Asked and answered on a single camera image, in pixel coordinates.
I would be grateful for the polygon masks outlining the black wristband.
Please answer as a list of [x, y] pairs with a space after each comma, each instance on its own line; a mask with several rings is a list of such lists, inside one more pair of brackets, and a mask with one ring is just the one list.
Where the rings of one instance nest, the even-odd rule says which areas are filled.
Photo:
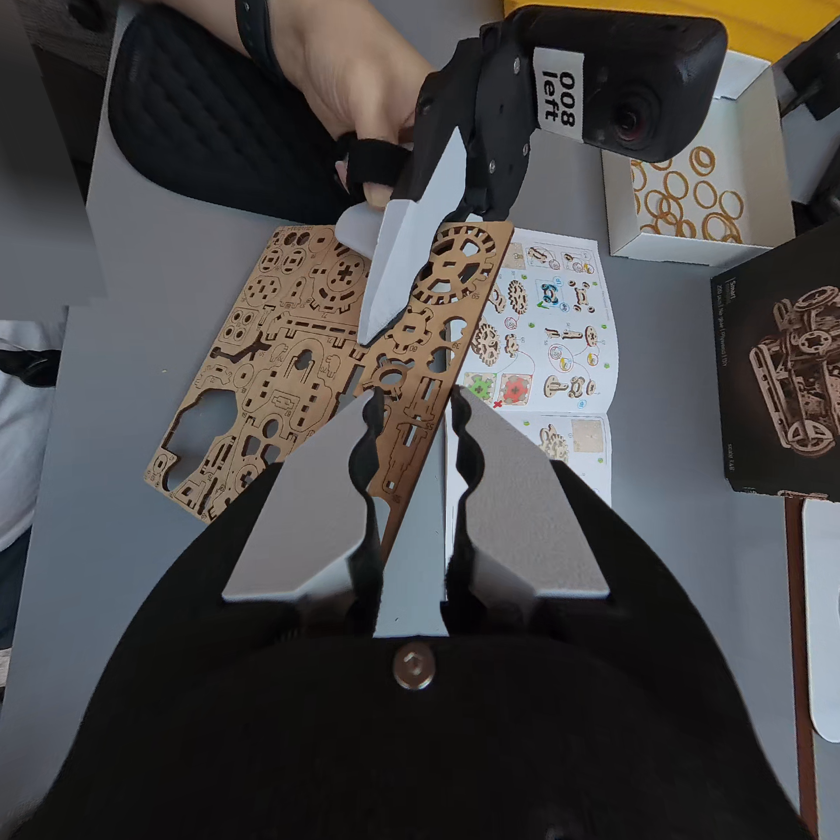
[[235, 1], [238, 35], [245, 52], [273, 80], [287, 81], [272, 45], [267, 1]]

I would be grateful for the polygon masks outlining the pile of tan rubber bands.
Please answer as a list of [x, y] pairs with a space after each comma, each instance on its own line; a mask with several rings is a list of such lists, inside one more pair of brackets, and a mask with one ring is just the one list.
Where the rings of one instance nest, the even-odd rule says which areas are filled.
[[631, 160], [633, 194], [643, 234], [743, 243], [741, 194], [721, 175], [713, 149], [697, 144], [666, 161]]

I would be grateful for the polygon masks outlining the person's left hand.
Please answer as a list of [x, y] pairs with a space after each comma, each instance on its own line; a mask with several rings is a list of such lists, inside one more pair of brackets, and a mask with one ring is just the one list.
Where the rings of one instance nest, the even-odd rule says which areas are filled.
[[412, 138], [433, 68], [367, 1], [271, 1], [272, 45], [286, 78], [334, 139]]

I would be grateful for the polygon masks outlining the yellow object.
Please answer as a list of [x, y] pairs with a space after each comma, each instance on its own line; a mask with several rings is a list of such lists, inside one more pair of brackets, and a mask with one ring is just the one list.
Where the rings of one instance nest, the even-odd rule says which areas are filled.
[[503, 11], [534, 4], [716, 18], [730, 49], [771, 63], [839, 15], [838, 1], [505, 1]]

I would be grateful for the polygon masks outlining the black object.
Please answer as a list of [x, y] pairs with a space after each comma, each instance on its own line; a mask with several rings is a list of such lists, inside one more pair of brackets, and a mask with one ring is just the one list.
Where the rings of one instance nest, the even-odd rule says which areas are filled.
[[838, 218], [839, 23], [800, 49], [783, 70], [790, 100], [780, 117], [797, 235]]

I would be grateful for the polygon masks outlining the illustrated instruction booklet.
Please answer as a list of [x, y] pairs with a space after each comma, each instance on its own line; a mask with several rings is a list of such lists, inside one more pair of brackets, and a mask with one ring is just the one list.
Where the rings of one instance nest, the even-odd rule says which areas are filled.
[[[618, 376], [613, 309], [597, 243], [517, 227], [457, 384], [548, 459], [611, 502], [606, 413]], [[447, 416], [447, 534], [454, 543], [457, 437]]]

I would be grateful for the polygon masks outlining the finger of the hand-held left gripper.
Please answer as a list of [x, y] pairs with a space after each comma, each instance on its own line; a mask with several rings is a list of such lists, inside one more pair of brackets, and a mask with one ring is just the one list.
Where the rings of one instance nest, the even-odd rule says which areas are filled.
[[434, 237], [460, 203], [466, 148], [455, 128], [419, 201], [393, 198], [385, 208], [362, 301], [357, 341], [371, 345], [405, 310]]

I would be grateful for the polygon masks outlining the wooden puzzle parts sheet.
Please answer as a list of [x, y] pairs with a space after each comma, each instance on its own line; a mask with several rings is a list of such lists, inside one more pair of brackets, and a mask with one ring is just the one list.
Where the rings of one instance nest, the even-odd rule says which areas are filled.
[[[144, 473], [145, 481], [205, 522], [215, 520], [268, 465], [314, 435], [342, 394], [376, 386], [385, 396], [379, 468], [368, 492], [388, 505], [386, 560], [404, 519], [493, 291], [509, 223], [450, 223], [438, 230], [407, 309], [369, 349], [356, 342], [370, 261], [331, 226], [279, 227], [236, 298]], [[198, 448], [184, 479], [177, 424], [206, 394], [236, 401], [228, 430]]]

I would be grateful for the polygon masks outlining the black quilted cushion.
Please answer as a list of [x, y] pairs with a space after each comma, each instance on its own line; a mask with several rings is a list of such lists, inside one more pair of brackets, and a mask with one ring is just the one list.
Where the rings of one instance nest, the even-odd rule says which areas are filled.
[[108, 115], [129, 163], [174, 193], [310, 225], [364, 199], [297, 89], [164, 5], [125, 29]]

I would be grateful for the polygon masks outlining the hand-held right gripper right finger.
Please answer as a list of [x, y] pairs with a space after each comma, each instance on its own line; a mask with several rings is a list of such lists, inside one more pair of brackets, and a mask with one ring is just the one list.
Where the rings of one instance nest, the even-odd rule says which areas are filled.
[[526, 628], [543, 599], [604, 599], [606, 579], [552, 463], [459, 385], [454, 549], [441, 613], [451, 634]]

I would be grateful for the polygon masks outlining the white moulded tray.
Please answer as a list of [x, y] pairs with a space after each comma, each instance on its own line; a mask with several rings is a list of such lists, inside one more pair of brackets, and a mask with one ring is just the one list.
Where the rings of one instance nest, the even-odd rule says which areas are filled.
[[797, 742], [839, 742], [839, 506], [784, 495]]

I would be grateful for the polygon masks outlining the dark printed model box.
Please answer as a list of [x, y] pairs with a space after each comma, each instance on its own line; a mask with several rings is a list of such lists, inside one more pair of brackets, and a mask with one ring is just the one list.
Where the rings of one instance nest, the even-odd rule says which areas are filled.
[[839, 500], [839, 221], [710, 284], [724, 474], [734, 490]]

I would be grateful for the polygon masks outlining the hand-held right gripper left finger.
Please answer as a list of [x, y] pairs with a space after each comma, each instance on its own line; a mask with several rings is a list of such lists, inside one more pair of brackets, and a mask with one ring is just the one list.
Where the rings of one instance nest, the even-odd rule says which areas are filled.
[[357, 397], [290, 454], [223, 591], [250, 634], [372, 634], [383, 561], [367, 487], [379, 468], [380, 389]]

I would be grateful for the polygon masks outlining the grey desk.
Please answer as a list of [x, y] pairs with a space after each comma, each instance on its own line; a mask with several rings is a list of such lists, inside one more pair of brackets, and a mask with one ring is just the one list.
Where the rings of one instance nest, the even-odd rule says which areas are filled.
[[[513, 211], [597, 239], [619, 339], [612, 504], [726, 655], [796, 801], [783, 501], [722, 476], [709, 271], [614, 259], [600, 155], [538, 134]], [[123, 630], [203, 525], [144, 471], [276, 219], [160, 189], [102, 110], [87, 203], [106, 296], [72, 308], [2, 712], [2, 823], [48, 790]]]

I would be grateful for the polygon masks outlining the white cardboard box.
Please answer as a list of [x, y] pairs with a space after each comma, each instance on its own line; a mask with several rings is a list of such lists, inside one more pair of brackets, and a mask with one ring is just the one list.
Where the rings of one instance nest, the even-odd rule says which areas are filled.
[[713, 149], [720, 174], [731, 176], [731, 189], [745, 202], [744, 215], [738, 221], [743, 243], [641, 233], [631, 159], [604, 150], [612, 255], [727, 267], [793, 238], [791, 193], [769, 61], [728, 51], [706, 121], [682, 152], [697, 144]]

